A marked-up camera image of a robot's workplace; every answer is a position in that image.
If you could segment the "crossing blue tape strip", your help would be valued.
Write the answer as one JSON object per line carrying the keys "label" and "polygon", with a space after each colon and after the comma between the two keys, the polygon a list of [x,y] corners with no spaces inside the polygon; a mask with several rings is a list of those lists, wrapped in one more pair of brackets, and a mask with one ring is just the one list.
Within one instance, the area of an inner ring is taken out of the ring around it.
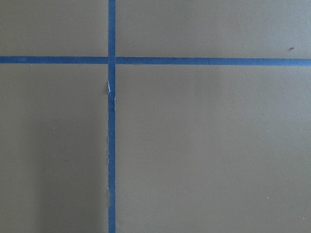
{"label": "crossing blue tape strip", "polygon": [[[220,66],[299,66],[309,67],[310,59],[288,58],[176,58],[116,57],[117,65],[220,65]],[[87,56],[1,56],[2,64],[92,64],[106,65],[108,57]]]}

